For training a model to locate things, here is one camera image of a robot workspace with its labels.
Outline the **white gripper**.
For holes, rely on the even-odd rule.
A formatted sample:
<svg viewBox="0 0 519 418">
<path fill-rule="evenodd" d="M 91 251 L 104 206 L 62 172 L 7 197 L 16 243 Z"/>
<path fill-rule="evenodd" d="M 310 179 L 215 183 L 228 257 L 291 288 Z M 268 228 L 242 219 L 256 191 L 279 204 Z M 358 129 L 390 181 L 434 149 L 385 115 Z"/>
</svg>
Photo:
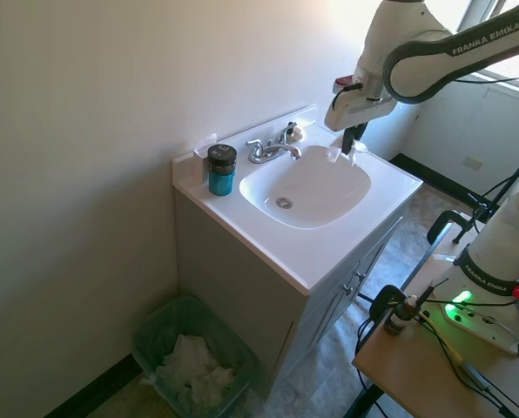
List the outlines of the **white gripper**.
<svg viewBox="0 0 519 418">
<path fill-rule="evenodd" d="M 367 122 L 382 118 L 394 109 L 394 98 L 383 93 L 381 98 L 368 98 L 362 84 L 351 84 L 336 90 L 335 96 L 327 109 L 325 126 L 330 131 L 342 131 L 341 152 L 350 153 L 354 141 L 360 141 Z"/>
</svg>

